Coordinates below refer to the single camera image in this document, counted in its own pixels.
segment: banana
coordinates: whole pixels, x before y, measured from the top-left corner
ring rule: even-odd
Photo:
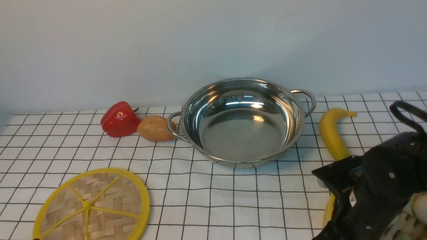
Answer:
[[[341,108],[333,108],[323,114],[320,119],[320,134],[323,142],[335,161],[349,157],[350,152],[344,144],[338,132],[337,122],[344,117],[355,117],[357,115],[354,111],[347,111]],[[333,203],[335,196],[330,195],[330,199],[326,204],[325,212],[323,214],[323,227],[331,220],[333,212]]]

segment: woven bamboo lid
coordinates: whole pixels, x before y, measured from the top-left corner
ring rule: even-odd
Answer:
[[[143,182],[117,168],[82,173],[51,194],[38,213],[40,240],[140,239],[149,219]]]

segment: yellow object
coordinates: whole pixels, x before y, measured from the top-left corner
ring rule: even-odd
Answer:
[[[87,201],[83,200],[83,196],[79,195],[79,193],[77,193],[77,191],[73,187],[71,187],[71,185],[74,182],[78,182],[83,178],[87,178],[87,177],[90,177],[90,176],[93,176],[96,174],[105,174],[105,173],[115,174],[117,176],[117,178],[115,178],[115,180],[112,181],[110,184],[108,184],[105,188],[102,188],[102,190],[96,195],[96,197],[94,197],[90,200],[87,200]],[[130,212],[117,211],[114,209],[107,209],[107,208],[102,208],[102,207],[96,206],[96,201],[100,197],[102,197],[103,194],[105,194],[109,190],[109,188],[111,188],[116,182],[118,182],[119,179],[124,179],[124,178],[127,178],[126,181],[132,182],[136,186],[137,190],[139,191],[140,199],[142,200],[142,204],[141,204],[141,208],[140,208],[140,214],[133,214]],[[61,193],[63,194],[66,190],[69,192],[72,192],[71,195],[74,194],[77,197],[77,199],[80,200],[82,208],[80,210],[74,212],[73,214],[70,214],[70,215],[62,218],[60,221],[56,222],[52,227],[48,228],[47,231],[42,232],[42,228],[43,228],[42,225],[45,221],[45,217],[47,216],[47,213],[48,213],[47,211],[48,211],[49,207],[51,206],[53,201],[56,200],[57,197],[61,198]],[[66,181],[61,186],[59,186],[47,198],[46,202],[43,204],[39,213],[37,214],[37,218],[35,220],[33,232],[32,232],[33,238],[39,238],[42,240],[47,234],[49,234],[55,228],[59,227],[64,222],[66,222],[67,220],[70,220],[71,218],[74,218],[79,213],[84,212],[85,213],[85,224],[82,226],[85,227],[85,231],[84,231],[85,232],[85,239],[88,240],[89,239],[89,234],[88,234],[89,225],[88,225],[88,223],[89,223],[89,215],[90,215],[89,212],[91,210],[104,211],[104,212],[109,212],[111,214],[117,214],[117,215],[123,215],[123,216],[131,217],[131,218],[136,218],[137,220],[136,220],[135,227],[130,232],[127,239],[128,240],[139,240],[139,239],[141,239],[142,235],[144,234],[145,229],[147,228],[149,216],[150,216],[150,199],[149,199],[147,188],[145,187],[142,180],[139,177],[137,177],[135,174],[128,172],[126,170],[123,170],[123,169],[119,169],[119,168],[101,168],[101,169],[96,169],[96,170],[88,171],[85,173],[81,173],[81,174],[71,178],[70,180]]]
[[[323,142],[331,156],[335,161],[349,157],[350,152],[344,144],[338,132],[337,122],[344,117],[355,117],[357,115],[354,111],[347,111],[341,108],[333,108],[323,114],[320,119],[320,134]],[[331,220],[333,212],[333,203],[335,196],[331,194],[328,203],[326,204],[325,213],[323,215],[323,227]]]

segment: potato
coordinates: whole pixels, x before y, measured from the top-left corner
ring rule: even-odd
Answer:
[[[150,115],[142,119],[141,123],[138,125],[137,132],[138,134],[152,142],[161,142],[161,141],[172,141],[175,139],[167,130],[166,126],[167,119],[157,115]],[[172,129],[176,131],[176,125],[174,122],[170,123]]]

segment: white wall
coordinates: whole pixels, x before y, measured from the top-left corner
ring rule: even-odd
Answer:
[[[254,76],[315,95],[427,89],[426,0],[2,0],[0,110],[177,105]]]

